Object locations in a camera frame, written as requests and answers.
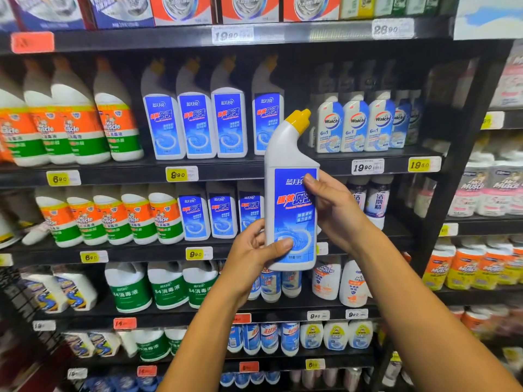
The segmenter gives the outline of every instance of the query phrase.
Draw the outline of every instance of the price tag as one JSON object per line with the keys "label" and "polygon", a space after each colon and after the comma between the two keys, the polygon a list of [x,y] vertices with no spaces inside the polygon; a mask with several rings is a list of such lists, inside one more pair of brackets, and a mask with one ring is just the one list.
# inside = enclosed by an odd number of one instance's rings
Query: price tag
{"label": "price tag", "polygon": [[392,352],[391,362],[401,362],[400,355],[397,351]]}
{"label": "price tag", "polygon": [[325,256],[329,254],[329,243],[328,242],[318,242],[316,244],[316,254],[318,256]]}
{"label": "price tag", "polygon": [[504,111],[489,111],[483,124],[481,124],[481,129],[501,129],[505,124],[505,112]]}
{"label": "price tag", "polygon": [[81,185],[80,172],[77,170],[48,170],[45,172],[47,183],[51,187],[64,187],[66,185]]}
{"label": "price tag", "polygon": [[54,34],[50,31],[11,33],[11,51],[16,54],[54,52]]}
{"label": "price tag", "polygon": [[9,253],[0,253],[0,267],[10,267],[13,265],[13,256]]}
{"label": "price tag", "polygon": [[369,317],[369,310],[361,308],[359,310],[345,310],[345,319],[367,319]]}
{"label": "price tag", "polygon": [[307,311],[307,320],[329,320],[330,311]]}
{"label": "price tag", "polygon": [[439,232],[440,237],[455,237],[458,234],[458,223],[444,223]]}
{"label": "price tag", "polygon": [[165,178],[167,181],[173,183],[177,181],[198,181],[198,167],[197,166],[168,166],[165,168]]}
{"label": "price tag", "polygon": [[253,42],[254,26],[251,24],[224,24],[212,27],[213,45],[251,44]]}
{"label": "price tag", "polygon": [[86,368],[75,368],[67,370],[67,379],[86,379],[87,378],[87,369]]}
{"label": "price tag", "polygon": [[212,246],[185,248],[186,260],[212,260]]}
{"label": "price tag", "polygon": [[33,320],[34,331],[55,331],[56,321],[55,320]]}
{"label": "price tag", "polygon": [[251,314],[236,314],[234,315],[233,324],[235,323],[252,323],[253,317]]}
{"label": "price tag", "polygon": [[384,158],[365,158],[352,160],[352,174],[383,174]]}
{"label": "price tag", "polygon": [[306,370],[324,370],[325,359],[305,359]]}
{"label": "price tag", "polygon": [[136,375],[138,377],[156,377],[157,374],[158,368],[155,365],[138,366],[136,369]]}
{"label": "price tag", "polygon": [[136,318],[114,318],[112,320],[114,330],[134,330],[136,327]]}
{"label": "price tag", "polygon": [[96,252],[80,252],[80,260],[82,263],[108,263],[109,256],[107,250],[98,250]]}
{"label": "price tag", "polygon": [[410,157],[407,171],[409,172],[439,172],[441,157]]}
{"label": "price tag", "polygon": [[259,362],[240,362],[239,372],[240,373],[257,373],[260,371]]}
{"label": "price tag", "polygon": [[414,37],[414,19],[374,19],[373,39],[411,39]]}

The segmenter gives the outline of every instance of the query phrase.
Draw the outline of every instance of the hand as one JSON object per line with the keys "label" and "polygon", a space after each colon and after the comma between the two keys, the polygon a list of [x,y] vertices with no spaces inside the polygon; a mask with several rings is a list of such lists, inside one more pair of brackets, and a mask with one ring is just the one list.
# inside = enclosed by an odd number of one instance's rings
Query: hand
{"label": "hand", "polygon": [[316,196],[318,225],[329,239],[347,253],[354,253],[352,243],[373,224],[361,211],[349,189],[320,170],[320,180],[306,174],[303,183]]}
{"label": "hand", "polygon": [[264,218],[256,220],[234,239],[222,274],[218,278],[217,283],[225,283],[227,290],[234,295],[237,308],[247,301],[254,281],[267,262],[292,249],[291,238],[264,246],[265,232],[260,232],[264,227]]}

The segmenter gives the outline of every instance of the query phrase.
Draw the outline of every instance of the red price tag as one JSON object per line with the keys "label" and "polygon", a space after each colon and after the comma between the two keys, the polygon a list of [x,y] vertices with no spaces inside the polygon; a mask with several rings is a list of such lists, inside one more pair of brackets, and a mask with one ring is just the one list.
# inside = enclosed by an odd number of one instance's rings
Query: red price tag
{"label": "red price tag", "polygon": [[50,31],[11,33],[11,51],[16,54],[54,52],[54,34]]}
{"label": "red price tag", "polygon": [[235,323],[252,323],[253,317],[251,314],[236,314],[234,315],[233,324]]}
{"label": "red price tag", "polygon": [[138,377],[156,377],[158,373],[158,368],[154,365],[151,366],[138,366],[136,370],[136,375]]}
{"label": "red price tag", "polygon": [[114,330],[133,330],[136,327],[136,318],[114,318],[112,321]]}
{"label": "red price tag", "polygon": [[259,362],[240,362],[239,372],[240,373],[257,373],[260,371]]}

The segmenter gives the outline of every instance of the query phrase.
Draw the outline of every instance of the human arm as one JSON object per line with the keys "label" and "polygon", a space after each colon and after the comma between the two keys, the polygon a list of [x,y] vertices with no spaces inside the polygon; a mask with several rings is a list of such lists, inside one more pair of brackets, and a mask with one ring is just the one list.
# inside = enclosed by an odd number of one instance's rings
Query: human arm
{"label": "human arm", "polygon": [[310,175],[303,181],[317,196],[318,224],[337,246],[355,258],[362,270],[417,390],[523,390],[422,283],[342,183],[323,171],[320,181]]}
{"label": "human arm", "polygon": [[260,232],[264,226],[264,219],[257,220],[234,240],[222,274],[189,325],[157,392],[218,390],[234,315],[264,264],[292,248],[290,238],[265,247],[265,233]]}

